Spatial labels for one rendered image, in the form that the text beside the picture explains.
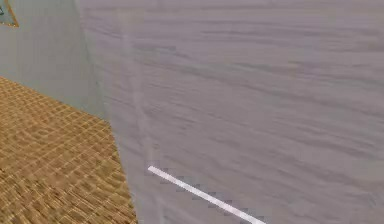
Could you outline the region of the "grey wood grain door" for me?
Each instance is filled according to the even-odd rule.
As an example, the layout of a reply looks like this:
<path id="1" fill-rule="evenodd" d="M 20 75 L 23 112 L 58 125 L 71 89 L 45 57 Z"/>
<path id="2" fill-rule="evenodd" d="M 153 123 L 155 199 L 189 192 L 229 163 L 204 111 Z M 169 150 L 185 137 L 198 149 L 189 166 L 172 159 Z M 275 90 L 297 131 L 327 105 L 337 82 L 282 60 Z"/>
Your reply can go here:
<path id="1" fill-rule="evenodd" d="M 76 0 L 139 224 L 384 224 L 384 0 Z"/>

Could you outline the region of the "gold framed wall picture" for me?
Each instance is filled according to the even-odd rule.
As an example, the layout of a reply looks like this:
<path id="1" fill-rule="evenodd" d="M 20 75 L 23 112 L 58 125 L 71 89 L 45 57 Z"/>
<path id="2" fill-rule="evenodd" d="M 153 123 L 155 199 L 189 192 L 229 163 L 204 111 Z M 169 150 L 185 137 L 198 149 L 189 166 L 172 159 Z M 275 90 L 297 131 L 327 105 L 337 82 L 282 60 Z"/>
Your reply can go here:
<path id="1" fill-rule="evenodd" d="M 9 0 L 0 0 L 0 24 L 10 27 L 19 26 Z"/>

